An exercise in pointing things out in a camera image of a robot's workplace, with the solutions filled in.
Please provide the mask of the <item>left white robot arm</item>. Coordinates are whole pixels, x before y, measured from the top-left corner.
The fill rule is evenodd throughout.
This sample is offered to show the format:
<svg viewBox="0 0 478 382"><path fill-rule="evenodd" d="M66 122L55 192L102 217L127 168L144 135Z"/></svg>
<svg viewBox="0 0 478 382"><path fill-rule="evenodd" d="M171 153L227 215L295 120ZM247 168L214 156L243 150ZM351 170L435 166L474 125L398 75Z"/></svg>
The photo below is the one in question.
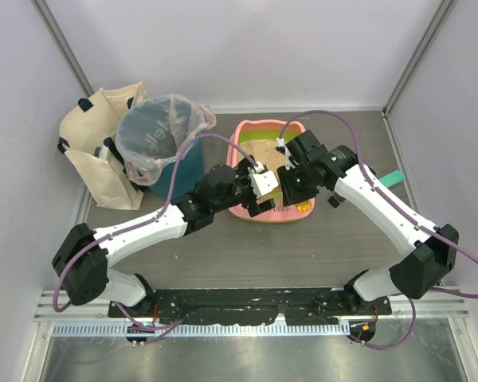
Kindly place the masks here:
<svg viewBox="0 0 478 382"><path fill-rule="evenodd" d="M242 206L250 216L267 212L275 206L268 195L278 185L274 172L262 163L216 165L167 207L107 228L74 226L52 261L58 276L53 308L64 311L57 299L64 290L69 305L101 298L133 317L151 314L155 292L145 278L118 272L114 265L144 248L199 231L212 224L217 213L234 206Z"/></svg>

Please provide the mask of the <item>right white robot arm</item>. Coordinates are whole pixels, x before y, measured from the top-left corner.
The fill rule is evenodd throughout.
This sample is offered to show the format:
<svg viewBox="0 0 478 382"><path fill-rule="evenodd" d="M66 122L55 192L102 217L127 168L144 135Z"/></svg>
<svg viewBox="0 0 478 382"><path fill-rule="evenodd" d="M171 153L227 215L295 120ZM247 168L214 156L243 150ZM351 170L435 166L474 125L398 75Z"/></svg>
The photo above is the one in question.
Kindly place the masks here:
<svg viewBox="0 0 478 382"><path fill-rule="evenodd" d="M426 220L390 192L358 155L340 145L328 150L311 131L276 150L285 156L278 178L286 206L314 198L325 188L352 203L388 237L403 259L385 268L365 270L347 282L342 299L350 312L392 294L419 299L455 266L458 231Z"/></svg>

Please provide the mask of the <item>translucent plastic bin liner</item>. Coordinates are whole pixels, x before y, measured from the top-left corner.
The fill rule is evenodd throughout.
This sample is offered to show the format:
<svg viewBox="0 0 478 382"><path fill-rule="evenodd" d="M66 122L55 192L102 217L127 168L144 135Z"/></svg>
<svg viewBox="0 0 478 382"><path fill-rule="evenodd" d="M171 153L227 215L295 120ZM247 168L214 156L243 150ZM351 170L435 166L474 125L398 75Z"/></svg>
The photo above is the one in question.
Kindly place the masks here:
<svg viewBox="0 0 478 382"><path fill-rule="evenodd" d="M191 139L216 123L209 106L183 95L163 95L136 104L121 119L115 136L128 178L137 185L153 185Z"/></svg>

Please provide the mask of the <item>orange litter scoop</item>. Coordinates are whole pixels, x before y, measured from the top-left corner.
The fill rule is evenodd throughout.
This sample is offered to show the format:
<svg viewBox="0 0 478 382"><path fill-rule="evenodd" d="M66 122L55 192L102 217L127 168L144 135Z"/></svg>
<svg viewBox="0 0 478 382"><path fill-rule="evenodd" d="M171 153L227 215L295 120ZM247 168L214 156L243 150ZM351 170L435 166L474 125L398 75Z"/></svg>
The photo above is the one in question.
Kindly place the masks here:
<svg viewBox="0 0 478 382"><path fill-rule="evenodd" d="M296 204L296 210L298 213L306 214L306 213L310 213L313 210L314 206L315 206L315 200L311 199L311 200L302 201Z"/></svg>

